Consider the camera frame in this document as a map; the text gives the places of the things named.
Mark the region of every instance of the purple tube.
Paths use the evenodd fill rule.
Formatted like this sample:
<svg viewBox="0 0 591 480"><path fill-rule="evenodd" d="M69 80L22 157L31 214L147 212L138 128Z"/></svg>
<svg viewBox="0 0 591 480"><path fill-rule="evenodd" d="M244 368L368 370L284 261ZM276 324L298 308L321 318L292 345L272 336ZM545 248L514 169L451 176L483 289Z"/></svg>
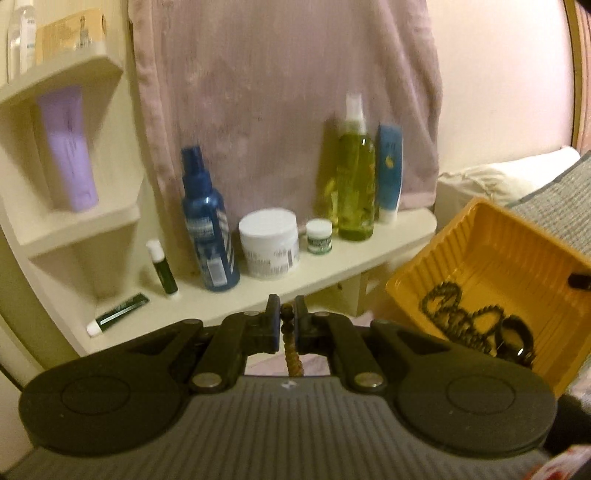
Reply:
<svg viewBox="0 0 591 480"><path fill-rule="evenodd" d="M75 212L94 207L99 196L84 135L82 88L70 86L46 93L37 103L70 207Z"/></svg>

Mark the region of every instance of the round pad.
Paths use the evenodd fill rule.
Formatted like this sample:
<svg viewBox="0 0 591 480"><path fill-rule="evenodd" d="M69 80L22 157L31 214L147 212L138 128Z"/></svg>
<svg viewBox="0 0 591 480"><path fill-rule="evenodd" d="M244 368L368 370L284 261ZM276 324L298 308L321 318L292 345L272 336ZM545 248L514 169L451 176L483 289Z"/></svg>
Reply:
<svg viewBox="0 0 591 480"><path fill-rule="evenodd" d="M32 380L19 411L35 443L68 455L107 455L156 438L185 396L157 356L93 355Z"/></svg>
<svg viewBox="0 0 591 480"><path fill-rule="evenodd" d="M468 375L447 386L447 399L465 412L490 415L507 410L515 400L515 392L497 378Z"/></svg>
<svg viewBox="0 0 591 480"><path fill-rule="evenodd" d="M415 357L397 397L410 426L460 455L513 455L539 446L556 413L550 387L527 368L458 349Z"/></svg>

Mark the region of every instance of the hanging towel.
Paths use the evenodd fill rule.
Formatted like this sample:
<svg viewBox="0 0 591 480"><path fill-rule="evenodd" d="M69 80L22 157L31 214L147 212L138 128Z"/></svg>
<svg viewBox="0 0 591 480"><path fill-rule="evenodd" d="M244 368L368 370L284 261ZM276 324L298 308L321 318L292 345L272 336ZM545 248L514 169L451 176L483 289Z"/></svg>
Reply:
<svg viewBox="0 0 591 480"><path fill-rule="evenodd" d="M270 206L305 223L334 175L347 92L362 94L370 134L402 126L401 208L434 203L441 78L426 0L130 0L129 14L181 246L181 147L202 146L232 227Z"/></svg>

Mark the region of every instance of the bottle label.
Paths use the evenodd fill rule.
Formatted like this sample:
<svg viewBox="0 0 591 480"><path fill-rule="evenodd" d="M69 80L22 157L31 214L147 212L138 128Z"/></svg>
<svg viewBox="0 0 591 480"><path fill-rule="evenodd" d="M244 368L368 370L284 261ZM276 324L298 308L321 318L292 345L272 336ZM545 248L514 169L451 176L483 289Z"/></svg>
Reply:
<svg viewBox="0 0 591 480"><path fill-rule="evenodd" d="M21 20L21 74L35 66L35 36L37 20L23 16Z"/></svg>
<svg viewBox="0 0 591 480"><path fill-rule="evenodd" d="M202 279L208 287L223 287L228 277L235 274L236 261L230 238L230 229L225 212L216 211L219 232L216 234L214 221L204 216L187 220L187 230L199 261Z"/></svg>

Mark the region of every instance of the pillow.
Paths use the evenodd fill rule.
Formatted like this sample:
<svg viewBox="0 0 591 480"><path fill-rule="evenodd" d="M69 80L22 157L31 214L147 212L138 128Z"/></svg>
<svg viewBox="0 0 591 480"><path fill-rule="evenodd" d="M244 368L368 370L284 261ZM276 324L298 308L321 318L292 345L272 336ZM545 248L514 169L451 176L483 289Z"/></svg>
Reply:
<svg viewBox="0 0 591 480"><path fill-rule="evenodd" d="M504 163L444 172L437 180L435 216L438 229L447 225L474 197L505 206L542 188L580 159L572 147Z"/></svg>

